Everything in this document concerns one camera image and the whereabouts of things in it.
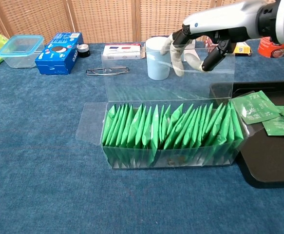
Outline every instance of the clear plastic box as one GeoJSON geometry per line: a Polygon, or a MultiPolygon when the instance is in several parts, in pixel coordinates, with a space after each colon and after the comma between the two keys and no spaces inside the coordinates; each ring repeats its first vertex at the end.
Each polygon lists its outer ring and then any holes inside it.
{"type": "Polygon", "coordinates": [[[40,35],[15,35],[0,49],[0,57],[13,68],[35,67],[35,59],[43,51],[40,35]]]}
{"type": "MultiPolygon", "coordinates": [[[[195,48],[200,60],[208,55],[207,48],[195,48]]],[[[200,105],[213,103],[217,108],[220,103],[227,103],[232,98],[232,90],[235,73],[235,57],[228,55],[212,72],[201,73],[192,69],[186,61],[183,61],[185,74],[178,77],[171,64],[170,74],[165,80],[153,80],[148,77],[147,60],[106,60],[102,57],[104,74],[112,73],[110,68],[128,67],[129,72],[116,76],[97,76],[90,78],[102,78],[108,102],[85,103],[80,123],[76,133],[77,140],[87,141],[94,145],[101,145],[107,162],[113,169],[146,169],[146,168],[170,168],[170,167],[201,167],[201,166],[225,166],[231,165],[240,148],[245,143],[248,132],[246,126],[240,120],[244,140],[236,140],[223,145],[191,148],[157,150],[106,147],[101,144],[104,127],[104,119],[107,111],[116,104],[128,103],[138,108],[144,103],[147,109],[158,105],[171,105],[171,113],[184,104],[183,110],[187,110],[191,104],[194,108],[200,105]],[[216,95],[211,91],[214,84],[221,84],[216,95]]]]}

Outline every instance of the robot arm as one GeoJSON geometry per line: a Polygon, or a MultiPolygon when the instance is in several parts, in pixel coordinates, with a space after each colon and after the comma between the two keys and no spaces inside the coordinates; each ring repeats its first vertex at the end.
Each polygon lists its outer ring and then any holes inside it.
{"type": "Polygon", "coordinates": [[[183,21],[182,29],[171,34],[161,54],[170,54],[178,76],[184,74],[181,55],[191,40],[208,36],[218,46],[200,61],[191,54],[186,60],[196,70],[212,71],[227,54],[233,53],[236,43],[248,39],[271,37],[275,43],[284,43],[284,0],[267,4],[264,0],[243,2],[211,8],[194,13],[183,21]]]}

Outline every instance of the blue box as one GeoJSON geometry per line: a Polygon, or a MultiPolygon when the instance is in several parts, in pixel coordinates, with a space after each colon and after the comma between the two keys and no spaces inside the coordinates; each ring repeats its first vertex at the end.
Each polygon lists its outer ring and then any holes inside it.
{"type": "Polygon", "coordinates": [[[77,46],[83,44],[81,33],[57,33],[36,58],[43,75],[69,74],[78,58],[77,46]]]}

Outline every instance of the blue lid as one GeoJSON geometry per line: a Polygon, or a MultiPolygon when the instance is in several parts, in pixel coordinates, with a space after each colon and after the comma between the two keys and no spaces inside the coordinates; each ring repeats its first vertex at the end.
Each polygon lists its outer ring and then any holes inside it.
{"type": "Polygon", "coordinates": [[[15,35],[0,49],[0,57],[24,57],[33,54],[43,43],[40,35],[15,35]]]}

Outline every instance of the blue table surface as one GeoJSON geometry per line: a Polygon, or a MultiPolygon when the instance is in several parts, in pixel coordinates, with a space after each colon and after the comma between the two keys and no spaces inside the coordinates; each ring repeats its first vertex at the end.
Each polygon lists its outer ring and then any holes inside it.
{"type": "MultiPolygon", "coordinates": [[[[248,43],[235,80],[284,80],[284,57],[248,43]]],[[[103,47],[66,76],[0,64],[0,233],[284,233],[284,188],[255,189],[236,164],[115,171],[76,140],[84,104],[107,100],[104,80],[85,75],[103,47]]]]}

